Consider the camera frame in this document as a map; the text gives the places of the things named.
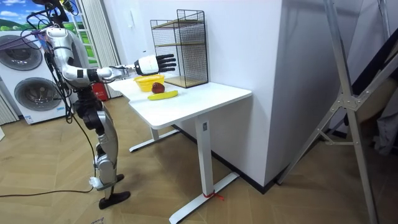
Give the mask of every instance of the wooden floor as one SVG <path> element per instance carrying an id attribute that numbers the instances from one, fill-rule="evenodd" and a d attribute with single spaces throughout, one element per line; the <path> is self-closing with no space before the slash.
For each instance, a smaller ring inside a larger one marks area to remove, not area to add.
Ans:
<path id="1" fill-rule="evenodd" d="M 98 209 L 102 192 L 57 193 L 0 198 L 0 223 L 168 223 L 169 216 L 201 193 L 196 145 L 176 134 L 130 153 L 128 148 L 150 139 L 144 122 L 124 98 L 106 102 L 119 134 L 119 173 L 126 178 L 116 191 L 132 197 L 106 210 Z M 2 126 L 0 194 L 32 194 L 48 190 L 87 190 L 93 175 L 89 145 L 79 127 L 63 119 L 29 126 L 24 121 Z M 96 136 L 88 131 L 93 144 Z M 382 223 L 398 223 L 398 157 L 369 150 L 377 207 Z M 213 160 L 214 179 L 229 170 Z M 319 224 L 367 223 L 368 216 L 349 146 L 319 143 L 288 176 L 283 186 L 260 194 L 242 179 L 212 198 L 183 223 Z"/>

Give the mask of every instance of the white desk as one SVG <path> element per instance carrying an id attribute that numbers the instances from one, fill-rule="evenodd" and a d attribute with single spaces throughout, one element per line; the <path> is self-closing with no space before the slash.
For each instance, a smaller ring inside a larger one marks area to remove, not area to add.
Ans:
<path id="1" fill-rule="evenodd" d="M 128 98 L 131 108 L 150 126 L 152 139 L 133 146 L 130 148 L 131 152 L 178 132 L 178 130 L 173 130 L 159 136 L 158 129 L 189 118 L 195 118 L 203 194 L 175 212 L 169 219 L 170 223 L 179 222 L 210 198 L 205 197 L 205 195 L 219 192 L 239 177 L 237 173 L 232 172 L 218 183 L 213 184 L 210 124 L 206 112 L 247 98 L 251 96 L 251 91 L 217 83 L 207 83 L 188 89 L 165 83 L 166 91 L 178 90 L 178 96 L 165 100 L 151 101 L 147 97 L 152 92 L 144 93 L 140 91 L 132 79 L 113 82 L 109 85 L 113 90 L 120 91 Z"/>

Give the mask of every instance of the stacked washer dryer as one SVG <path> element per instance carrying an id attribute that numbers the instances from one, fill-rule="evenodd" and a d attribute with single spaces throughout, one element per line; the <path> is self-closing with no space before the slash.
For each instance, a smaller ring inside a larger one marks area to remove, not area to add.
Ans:
<path id="1" fill-rule="evenodd" d="M 20 31 L 0 32 L 0 44 L 20 38 Z M 56 90 L 39 41 L 0 50 L 0 76 L 28 124 L 65 116 L 65 104 Z"/>

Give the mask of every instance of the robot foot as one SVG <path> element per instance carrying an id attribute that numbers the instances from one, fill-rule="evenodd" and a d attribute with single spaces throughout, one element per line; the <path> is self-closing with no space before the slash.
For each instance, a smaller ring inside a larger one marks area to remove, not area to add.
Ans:
<path id="1" fill-rule="evenodd" d="M 124 175 L 123 174 L 118 174 L 118 175 L 116 175 L 116 179 L 118 180 L 117 181 L 117 183 L 118 183 L 118 182 L 120 182 L 121 180 L 124 179 Z"/>
<path id="2" fill-rule="evenodd" d="M 113 193 L 109 199 L 105 200 L 105 198 L 102 198 L 99 201 L 99 209 L 105 209 L 108 208 L 111 205 L 116 205 L 117 203 L 123 202 L 127 200 L 130 197 L 130 192 L 121 192 L 121 193 Z"/>

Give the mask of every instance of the banana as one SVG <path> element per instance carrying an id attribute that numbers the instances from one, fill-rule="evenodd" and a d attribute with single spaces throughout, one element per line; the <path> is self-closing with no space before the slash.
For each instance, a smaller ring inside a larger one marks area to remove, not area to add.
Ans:
<path id="1" fill-rule="evenodd" d="M 163 100 L 171 97 L 175 97 L 178 95 L 178 91 L 170 91 L 170 92 L 164 92 L 164 93 L 156 93 L 152 94 L 151 96 L 148 96 L 149 100 Z"/>

